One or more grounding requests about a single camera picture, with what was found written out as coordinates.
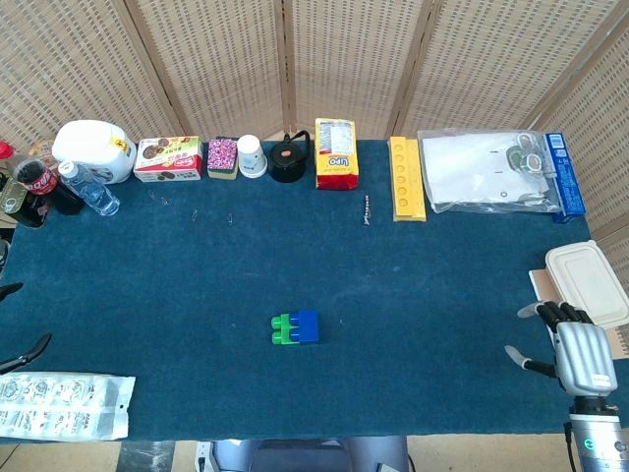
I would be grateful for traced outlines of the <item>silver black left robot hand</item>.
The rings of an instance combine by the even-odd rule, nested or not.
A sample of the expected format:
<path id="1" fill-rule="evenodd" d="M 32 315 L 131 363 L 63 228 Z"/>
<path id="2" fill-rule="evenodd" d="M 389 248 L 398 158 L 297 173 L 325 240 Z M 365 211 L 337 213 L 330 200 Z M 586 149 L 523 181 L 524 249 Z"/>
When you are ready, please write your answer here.
<path id="1" fill-rule="evenodd" d="M 4 301 L 9 295 L 14 294 L 23 288 L 24 284 L 22 282 L 12 283 L 8 285 L 3 285 L 1 287 L 1 300 Z M 34 346 L 29 349 L 26 353 L 16 357 L 7 359 L 1 362 L 0 365 L 0 375 L 9 374 L 14 372 L 34 361 L 38 358 L 42 352 L 48 346 L 50 340 L 52 339 L 51 333 L 46 333 L 42 335 Z"/>

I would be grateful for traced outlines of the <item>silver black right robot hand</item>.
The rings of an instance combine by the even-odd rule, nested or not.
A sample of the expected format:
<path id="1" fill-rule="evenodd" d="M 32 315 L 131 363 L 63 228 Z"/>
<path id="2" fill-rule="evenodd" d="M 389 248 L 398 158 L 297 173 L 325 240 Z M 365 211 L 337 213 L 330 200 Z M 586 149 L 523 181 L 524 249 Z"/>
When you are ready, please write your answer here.
<path id="1" fill-rule="evenodd" d="M 504 350 L 523 370 L 557 379 L 574 397 L 607 397 L 618 383 L 605 330 L 589 315 L 565 301 L 544 301 L 518 312 L 520 318 L 539 316 L 549 329 L 554 361 L 549 364 L 524 356 L 511 345 Z"/>

